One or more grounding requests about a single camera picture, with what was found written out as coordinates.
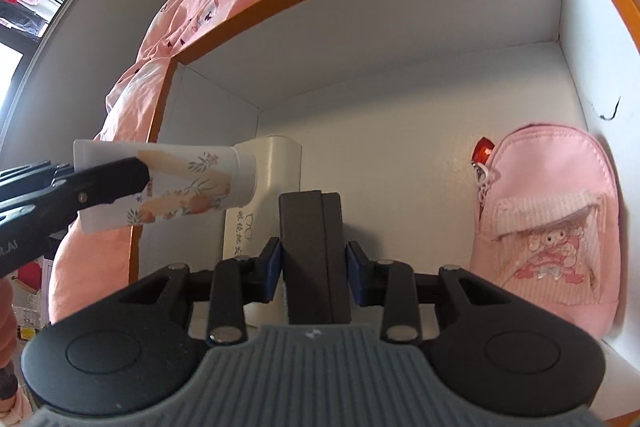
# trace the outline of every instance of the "white logo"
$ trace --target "white logo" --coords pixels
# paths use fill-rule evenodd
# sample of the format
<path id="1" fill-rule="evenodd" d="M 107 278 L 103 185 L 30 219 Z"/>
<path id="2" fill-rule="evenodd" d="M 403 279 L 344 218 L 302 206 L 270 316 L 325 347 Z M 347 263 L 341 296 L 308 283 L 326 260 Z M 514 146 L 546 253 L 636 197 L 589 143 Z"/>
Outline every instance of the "white logo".
<path id="1" fill-rule="evenodd" d="M 306 330 L 305 331 L 305 337 L 308 338 L 310 341 L 314 341 L 316 340 L 318 337 L 322 337 L 322 331 L 315 329 L 315 330 Z"/>

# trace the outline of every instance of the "pink backpack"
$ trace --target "pink backpack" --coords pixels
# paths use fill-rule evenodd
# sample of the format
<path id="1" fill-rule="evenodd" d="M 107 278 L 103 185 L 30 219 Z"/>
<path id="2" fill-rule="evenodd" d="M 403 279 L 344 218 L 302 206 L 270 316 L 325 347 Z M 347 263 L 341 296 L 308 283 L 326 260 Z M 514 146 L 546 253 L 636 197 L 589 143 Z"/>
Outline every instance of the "pink backpack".
<path id="1" fill-rule="evenodd" d="M 618 191 L 590 134 L 530 124 L 479 163 L 470 270 L 597 339 L 620 290 Z"/>

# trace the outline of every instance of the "bed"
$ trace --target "bed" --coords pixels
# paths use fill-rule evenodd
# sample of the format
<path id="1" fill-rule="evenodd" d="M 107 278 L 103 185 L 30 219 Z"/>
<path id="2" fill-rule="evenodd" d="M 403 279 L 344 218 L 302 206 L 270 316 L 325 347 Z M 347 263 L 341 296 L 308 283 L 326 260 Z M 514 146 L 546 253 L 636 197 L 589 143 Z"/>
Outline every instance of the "bed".
<path id="1" fill-rule="evenodd" d="M 301 188 L 342 195 L 347 239 L 374 257 L 398 252 L 420 271 L 464 265 L 468 155 L 483 134 L 545 120 L 588 128 L 617 160 L 627 212 L 640 210 L 638 153 L 628 147 L 638 118 L 638 1 L 169 0 L 107 97 L 98 138 L 292 137 L 303 147 Z M 406 175 L 390 182 L 395 158 Z M 53 320 L 170 262 L 211 268 L 222 230 L 222 214 L 92 236 L 74 224 L 54 267 Z M 640 243 L 635 229 L 625 234 L 628 272 Z M 603 417 L 631 411 L 640 396 L 640 305 L 627 272 L 596 403 Z M 433 330 L 432 315 L 424 322 Z"/>

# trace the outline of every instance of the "red gem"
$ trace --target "red gem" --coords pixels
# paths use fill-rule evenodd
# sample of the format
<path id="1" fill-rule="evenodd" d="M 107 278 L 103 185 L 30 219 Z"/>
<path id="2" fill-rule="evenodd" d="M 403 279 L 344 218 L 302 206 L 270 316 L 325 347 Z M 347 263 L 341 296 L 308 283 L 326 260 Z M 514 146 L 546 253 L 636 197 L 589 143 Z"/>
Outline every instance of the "red gem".
<path id="1" fill-rule="evenodd" d="M 495 145 L 491 140 L 482 137 L 476 144 L 473 156 L 471 156 L 471 161 L 485 165 L 494 148 Z"/>

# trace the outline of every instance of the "mini backpack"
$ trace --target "mini backpack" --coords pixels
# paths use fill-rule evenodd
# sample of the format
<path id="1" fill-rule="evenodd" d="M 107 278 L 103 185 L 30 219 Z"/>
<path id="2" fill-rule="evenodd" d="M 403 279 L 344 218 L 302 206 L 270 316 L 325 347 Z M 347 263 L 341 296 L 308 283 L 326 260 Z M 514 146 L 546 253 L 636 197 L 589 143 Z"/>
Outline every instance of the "mini backpack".
<path id="1" fill-rule="evenodd" d="M 556 124 L 524 126 L 486 151 L 474 164 L 470 270 L 602 338 L 620 291 L 618 190 L 606 153 L 585 131 Z"/>

